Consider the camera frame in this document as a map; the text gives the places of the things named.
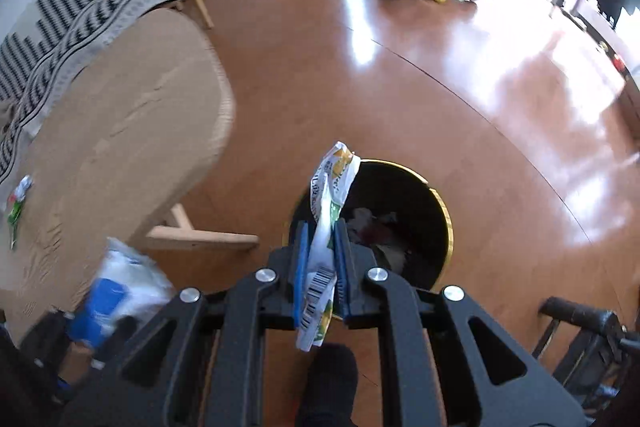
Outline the baby wipes pack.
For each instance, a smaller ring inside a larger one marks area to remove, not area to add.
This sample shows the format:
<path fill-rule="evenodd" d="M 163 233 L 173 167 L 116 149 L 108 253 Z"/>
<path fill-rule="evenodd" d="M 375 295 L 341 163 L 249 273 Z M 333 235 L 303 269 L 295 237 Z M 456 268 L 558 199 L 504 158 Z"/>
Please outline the baby wipes pack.
<path fill-rule="evenodd" d="M 99 348 L 115 332 L 120 319 L 133 317 L 142 325 L 174 295 L 174 286 L 154 260 L 109 237 L 99 270 L 67 327 L 67 335 Z"/>

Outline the yellow white snack wrapper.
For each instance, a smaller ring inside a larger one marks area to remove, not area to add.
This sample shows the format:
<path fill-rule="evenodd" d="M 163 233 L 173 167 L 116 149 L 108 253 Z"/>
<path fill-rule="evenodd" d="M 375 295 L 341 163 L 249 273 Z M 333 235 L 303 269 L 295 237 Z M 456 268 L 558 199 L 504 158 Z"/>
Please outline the yellow white snack wrapper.
<path fill-rule="evenodd" d="M 333 315 L 338 275 L 334 254 L 335 223 L 359 171 L 361 158 L 337 141 L 322 157 L 309 183 L 314 233 L 303 269 L 302 309 L 296 348 L 309 352 L 326 338 Z"/>

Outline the black gold trash bin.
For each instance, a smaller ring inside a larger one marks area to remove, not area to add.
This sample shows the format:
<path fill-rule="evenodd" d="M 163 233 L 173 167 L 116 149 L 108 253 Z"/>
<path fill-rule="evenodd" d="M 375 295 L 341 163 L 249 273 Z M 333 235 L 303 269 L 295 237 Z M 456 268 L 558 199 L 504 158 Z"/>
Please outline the black gold trash bin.
<path fill-rule="evenodd" d="M 288 243 L 294 248 L 291 297 L 296 327 L 306 254 L 316 227 L 309 194 L 308 184 L 288 228 Z M 378 267 L 429 291 L 450 260 L 454 229 L 442 196 L 423 176 L 393 161 L 361 159 L 333 240 L 338 275 L 333 315 L 361 325 L 370 323 L 380 307 L 367 271 Z"/>

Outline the black stool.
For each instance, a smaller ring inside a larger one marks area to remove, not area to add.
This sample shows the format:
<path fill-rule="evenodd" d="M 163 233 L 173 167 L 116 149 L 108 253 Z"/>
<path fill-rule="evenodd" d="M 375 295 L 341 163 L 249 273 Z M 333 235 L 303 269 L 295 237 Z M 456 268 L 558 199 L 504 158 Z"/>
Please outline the black stool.
<path fill-rule="evenodd" d="M 639 329 L 627 329 L 615 312 L 550 297 L 538 313 L 550 323 L 532 352 L 539 359 L 562 324 L 578 332 L 553 369 L 552 376 L 582 406 L 588 421 L 604 411 L 616 398 L 639 358 Z"/>

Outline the wooden oval table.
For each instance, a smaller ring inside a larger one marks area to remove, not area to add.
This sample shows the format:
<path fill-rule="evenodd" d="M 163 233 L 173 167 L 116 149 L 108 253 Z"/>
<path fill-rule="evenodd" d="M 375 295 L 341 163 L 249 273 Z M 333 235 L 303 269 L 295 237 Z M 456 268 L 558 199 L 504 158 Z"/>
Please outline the wooden oval table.
<path fill-rule="evenodd" d="M 79 303 L 113 237 L 137 248 L 257 245 L 255 235 L 164 225 L 218 161 L 234 112 L 206 33 L 168 9 L 145 14 L 82 71 L 21 163 L 32 187 L 16 244 L 1 251 L 14 340 L 49 309 Z"/>

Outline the black white striped sofa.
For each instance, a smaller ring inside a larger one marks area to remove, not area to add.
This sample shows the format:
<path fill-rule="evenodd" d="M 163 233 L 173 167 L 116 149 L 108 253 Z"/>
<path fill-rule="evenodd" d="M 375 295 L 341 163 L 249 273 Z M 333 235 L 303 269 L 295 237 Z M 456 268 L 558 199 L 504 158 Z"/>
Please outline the black white striped sofa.
<path fill-rule="evenodd" d="M 1 43 L 1 182 L 96 54 L 143 14 L 180 0 L 35 0 Z"/>

